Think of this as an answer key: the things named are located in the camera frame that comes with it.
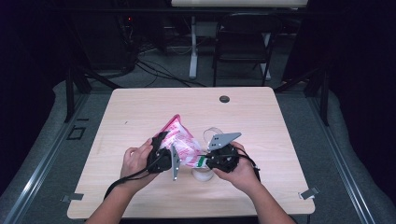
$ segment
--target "light wood tabletop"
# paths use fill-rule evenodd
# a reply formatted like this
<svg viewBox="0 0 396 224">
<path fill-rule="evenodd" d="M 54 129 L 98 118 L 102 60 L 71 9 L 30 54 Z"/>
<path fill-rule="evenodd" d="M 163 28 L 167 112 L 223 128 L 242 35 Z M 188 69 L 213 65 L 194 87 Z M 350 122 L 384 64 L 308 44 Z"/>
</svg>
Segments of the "light wood tabletop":
<svg viewBox="0 0 396 224">
<path fill-rule="evenodd" d="M 306 7 L 308 0 L 172 0 L 173 7 Z"/>
<path fill-rule="evenodd" d="M 230 102 L 222 103 L 222 95 Z M 273 90 L 235 87 L 113 91 L 75 191 L 83 198 L 70 203 L 67 215 L 89 217 L 110 184 L 120 178 L 125 150 L 141 146 L 175 114 L 202 148 L 207 147 L 204 131 L 209 128 L 241 133 L 235 141 L 258 164 L 262 183 L 283 209 L 290 215 L 314 212 L 313 200 L 299 197 L 308 186 Z M 249 197 L 232 184 L 216 175 L 207 182 L 198 181 L 190 167 L 181 166 L 176 181 L 169 170 L 140 190 L 123 217 L 254 215 Z"/>
</svg>

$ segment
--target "person's right arm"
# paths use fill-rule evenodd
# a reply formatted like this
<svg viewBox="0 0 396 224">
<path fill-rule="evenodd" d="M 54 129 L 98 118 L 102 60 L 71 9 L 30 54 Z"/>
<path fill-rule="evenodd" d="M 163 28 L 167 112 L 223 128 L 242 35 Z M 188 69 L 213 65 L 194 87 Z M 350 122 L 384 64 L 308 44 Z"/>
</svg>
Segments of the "person's right arm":
<svg viewBox="0 0 396 224">
<path fill-rule="evenodd" d="M 245 150 L 239 143 L 232 142 L 232 145 Z M 250 200 L 253 201 L 261 224 L 295 223 L 259 181 L 254 174 L 252 164 L 247 159 L 240 158 L 236 168 L 228 174 L 216 168 L 213 171 L 221 179 L 230 181 L 237 189 L 246 193 Z"/>
</svg>

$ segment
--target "gray carpet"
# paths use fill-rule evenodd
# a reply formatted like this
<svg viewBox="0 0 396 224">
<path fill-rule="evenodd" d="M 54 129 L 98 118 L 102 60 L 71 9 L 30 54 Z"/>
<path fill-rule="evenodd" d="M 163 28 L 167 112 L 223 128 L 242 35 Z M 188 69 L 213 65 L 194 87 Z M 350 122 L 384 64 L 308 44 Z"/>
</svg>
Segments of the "gray carpet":
<svg viewBox="0 0 396 224">
<path fill-rule="evenodd" d="M 212 48 L 210 40 L 206 41 L 200 47 L 198 78 L 194 81 L 211 86 L 213 72 L 211 69 L 210 53 Z M 292 38 L 289 36 L 283 36 L 278 40 L 273 63 L 270 68 L 272 79 L 267 82 L 267 86 L 274 88 L 280 85 L 281 75 L 291 45 Z M 169 50 L 168 55 L 165 56 L 158 50 L 152 50 L 140 55 L 139 59 L 159 70 L 161 67 L 158 64 L 160 64 L 175 76 L 188 80 L 190 53 L 181 54 L 182 52 L 187 51 L 183 48 L 177 49 L 177 53 Z M 236 69 L 246 71 L 246 76 L 257 77 L 260 75 L 257 70 L 251 71 L 251 66 L 246 68 L 222 66 L 220 72 L 224 74 L 231 73 L 232 71 L 236 71 Z M 148 75 L 148 73 L 139 67 L 136 67 L 127 76 L 115 77 L 111 80 L 128 88 L 184 87 L 184 84 L 173 79 L 156 78 L 154 75 Z M 249 80 L 244 83 L 238 81 L 237 83 L 238 85 L 246 86 L 260 85 L 260 81 L 258 80 Z M 95 80 L 91 80 L 91 84 L 94 87 L 94 91 L 87 96 L 81 111 L 76 115 L 75 121 L 72 122 L 72 125 L 76 125 L 76 128 L 85 128 L 84 134 L 80 140 L 64 139 L 62 141 L 59 153 L 56 155 L 44 182 L 31 204 L 29 204 L 26 213 L 22 216 L 21 223 L 83 222 L 82 220 L 71 220 L 67 217 L 68 203 L 61 202 L 61 199 L 64 195 L 74 192 L 109 99 L 109 88 Z M 235 85 L 235 81 L 233 79 L 221 80 L 219 84 L 224 86 Z M 276 98 L 289 129 L 291 140 L 302 165 L 308 186 L 318 187 L 320 190 L 320 194 L 314 200 L 316 211 L 311 216 L 311 223 L 361 223 L 354 204 L 339 175 L 339 171 L 335 166 L 326 135 L 320 128 L 319 120 L 315 117 L 317 111 L 315 108 L 312 108 L 309 99 L 306 99 L 301 92 L 303 86 L 304 83 L 301 83 L 288 92 L 277 94 Z M 64 125 L 64 83 L 58 85 L 54 91 L 57 94 L 57 99 L 48 122 L 37 138 L 26 162 L 0 198 L 1 222 L 6 220 L 9 211 L 18 200 L 30 176 L 48 150 L 52 148 L 57 133 Z M 396 209 L 394 205 L 375 185 L 348 143 L 347 129 L 339 110 L 337 99 L 332 94 L 329 104 L 329 122 L 330 129 L 346 158 L 347 165 L 359 185 L 376 223 L 396 223 Z M 305 223 L 307 219 L 306 216 L 294 218 L 298 223 Z M 184 221 L 186 223 L 192 223 L 192 220 Z M 202 223 L 214 223 L 206 219 L 199 221 Z"/>
</svg>

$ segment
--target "pink and white packaging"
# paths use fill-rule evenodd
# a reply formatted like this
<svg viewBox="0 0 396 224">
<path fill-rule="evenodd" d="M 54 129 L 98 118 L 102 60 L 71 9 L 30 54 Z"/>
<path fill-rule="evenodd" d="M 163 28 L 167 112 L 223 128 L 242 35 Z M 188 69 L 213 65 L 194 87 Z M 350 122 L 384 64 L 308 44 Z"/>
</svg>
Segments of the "pink and white packaging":
<svg viewBox="0 0 396 224">
<path fill-rule="evenodd" d="M 205 165 L 202 148 L 198 141 L 192 136 L 180 122 L 180 115 L 174 115 L 171 120 L 160 130 L 160 132 L 169 132 L 161 143 L 161 147 L 170 149 L 172 145 L 181 159 L 180 164 L 193 168 Z"/>
</svg>

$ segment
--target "tape piece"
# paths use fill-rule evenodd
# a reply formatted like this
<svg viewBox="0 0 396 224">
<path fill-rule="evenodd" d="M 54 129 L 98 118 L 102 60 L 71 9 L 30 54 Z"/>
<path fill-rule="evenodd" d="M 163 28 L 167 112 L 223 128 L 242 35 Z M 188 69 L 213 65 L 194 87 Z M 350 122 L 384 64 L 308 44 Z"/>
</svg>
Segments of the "tape piece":
<svg viewBox="0 0 396 224">
<path fill-rule="evenodd" d="M 315 195 L 319 194 L 320 191 L 318 190 L 317 187 L 313 187 L 312 189 L 309 189 L 303 193 L 299 193 L 300 198 L 306 200 L 308 198 L 315 198 Z"/>
<path fill-rule="evenodd" d="M 84 194 L 71 193 L 70 195 L 64 195 L 61 202 L 70 203 L 72 200 L 81 201 L 83 196 Z"/>
</svg>

